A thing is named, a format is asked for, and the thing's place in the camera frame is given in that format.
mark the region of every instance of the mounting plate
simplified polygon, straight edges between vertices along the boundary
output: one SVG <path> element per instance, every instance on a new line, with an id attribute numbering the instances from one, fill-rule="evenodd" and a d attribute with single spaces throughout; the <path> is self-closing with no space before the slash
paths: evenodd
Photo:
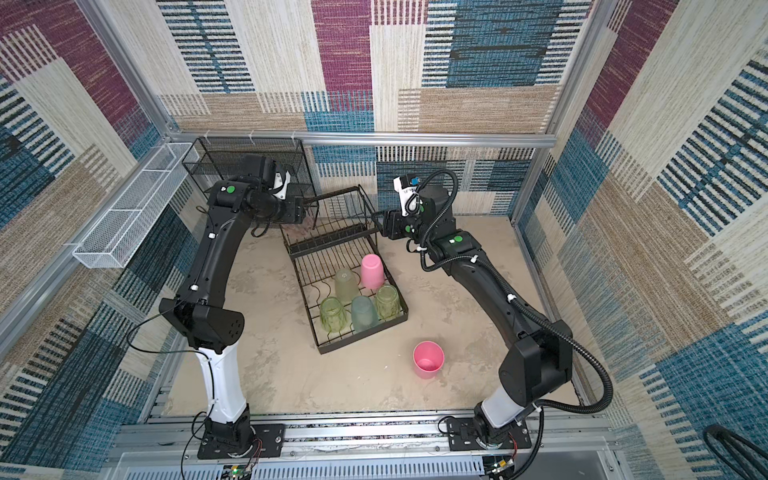
<path id="1" fill-rule="evenodd" d="M 251 425 L 256 438 L 261 440 L 261 455 L 260 458 L 274 458 L 279 457 L 283 451 L 283 439 L 285 438 L 286 426 L 283 423 L 269 423 Z M 215 458 L 226 458 L 222 456 L 222 445 L 217 442 L 200 443 L 200 449 L 197 450 L 197 458 L 200 460 L 211 460 Z M 242 458 L 248 459 L 253 454 L 253 450 L 249 450 Z"/>
<path id="2" fill-rule="evenodd" d="M 448 418 L 445 420 L 445 427 L 448 430 L 448 444 L 451 448 L 451 452 L 464 452 L 466 450 L 485 450 L 483 446 L 478 443 L 478 436 L 475 433 L 475 427 L 472 424 L 472 418 Z M 531 434 L 528 431 L 528 426 L 523 420 L 522 425 L 514 425 L 509 432 L 512 434 L 512 438 L 518 443 L 518 449 L 531 448 Z M 501 450 L 514 449 L 515 444 L 511 439 L 506 439 Z"/>

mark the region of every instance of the red wire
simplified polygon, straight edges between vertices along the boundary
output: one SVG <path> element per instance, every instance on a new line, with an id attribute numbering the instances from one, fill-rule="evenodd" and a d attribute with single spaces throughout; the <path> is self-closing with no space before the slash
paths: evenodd
<path id="1" fill-rule="evenodd" d="M 518 455 L 518 443 L 511 433 L 509 434 L 509 439 L 512 440 L 512 444 L 515 446 L 515 451 L 512 453 L 512 460 L 514 461 L 515 457 Z"/>
<path id="2" fill-rule="evenodd" d="M 255 466 L 256 466 L 256 464 L 257 464 L 257 463 L 259 463 L 259 458 L 261 457 L 261 447 L 263 446 L 263 444 L 261 443 L 261 439 L 260 439 L 260 438 L 258 438 L 258 437 L 257 437 L 257 438 L 256 438 L 256 440 L 258 440 L 258 441 L 259 441 L 259 446 L 257 447 L 256 451 L 255 451 L 255 452 L 253 452 L 253 453 L 250 455 L 250 458 L 248 459 L 248 463 L 247 463 L 247 464 L 245 464 L 245 468 L 246 468 L 246 470 L 247 470 L 247 469 L 249 469 L 249 468 L 255 467 Z M 256 461 L 253 463 L 253 465 L 251 465 L 250 463 L 251 463 L 251 461 L 253 460 L 253 456 L 254 456 L 254 455 L 256 456 Z"/>

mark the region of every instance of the green glass cup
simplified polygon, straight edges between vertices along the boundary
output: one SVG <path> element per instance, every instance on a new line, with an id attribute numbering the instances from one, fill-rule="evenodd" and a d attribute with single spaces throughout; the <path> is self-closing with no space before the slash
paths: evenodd
<path id="1" fill-rule="evenodd" d="M 334 296 L 329 296 L 320 304 L 320 323 L 328 333 L 339 333 L 347 326 L 344 305 Z"/>
<path id="2" fill-rule="evenodd" d="M 382 285 L 376 292 L 376 310 L 382 320 L 391 320 L 400 313 L 400 295 L 392 285 Z"/>
<path id="3" fill-rule="evenodd" d="M 352 326 L 356 332 L 362 332 L 379 323 L 379 315 L 373 302 L 367 296 L 356 296 L 352 299 Z"/>
<path id="4" fill-rule="evenodd" d="M 342 268 L 333 276 L 333 284 L 336 288 L 336 298 L 346 305 L 360 294 L 357 288 L 357 276 L 348 268 Z"/>

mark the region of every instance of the white arm segment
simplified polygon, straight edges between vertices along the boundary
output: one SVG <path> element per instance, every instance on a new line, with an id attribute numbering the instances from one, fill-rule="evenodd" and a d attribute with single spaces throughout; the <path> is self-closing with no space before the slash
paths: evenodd
<path id="1" fill-rule="evenodd" d="M 240 375 L 237 373 L 237 344 L 239 342 L 238 340 L 224 348 L 221 355 L 216 354 L 213 350 L 200 349 L 210 358 L 210 366 L 214 371 L 213 385 L 210 382 L 208 359 L 202 355 L 196 355 L 203 370 L 205 391 L 208 394 L 208 411 L 210 411 L 211 406 L 214 406 L 214 410 L 210 413 L 210 419 L 214 422 L 234 422 L 245 409 L 246 401 L 243 390 L 240 388 Z M 216 386 L 216 398 L 213 395 L 213 386 Z"/>

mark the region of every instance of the patterned wall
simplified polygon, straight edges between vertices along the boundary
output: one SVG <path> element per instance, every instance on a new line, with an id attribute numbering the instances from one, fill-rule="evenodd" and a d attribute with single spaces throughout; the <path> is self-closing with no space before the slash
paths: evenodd
<path id="1" fill-rule="evenodd" d="M 164 356 L 128 350 L 189 271 L 205 199 L 184 181 L 124 270 L 79 266 L 0 366 L 0 476 L 96 478 L 121 425 L 138 420 Z M 134 344 L 168 350 L 163 319 Z"/>
<path id="2" fill-rule="evenodd" d="M 159 136 L 73 1 L 0 9 L 1 313 Z"/>
<path id="3" fill-rule="evenodd" d="M 473 147 L 304 147 L 316 188 L 323 193 L 362 185 L 379 209 L 400 200 L 393 180 L 403 174 L 430 174 L 441 168 L 458 177 L 453 205 L 457 215 L 509 215 L 528 166 L 532 148 Z M 445 185 L 451 183 L 446 178 Z"/>
<path id="4" fill-rule="evenodd" d="M 101 3 L 183 129 L 538 133 L 591 0 Z"/>
<path id="5" fill-rule="evenodd" d="M 620 0 L 520 220 L 637 478 L 738 478 L 715 422 L 768 449 L 766 41 L 762 1 Z"/>

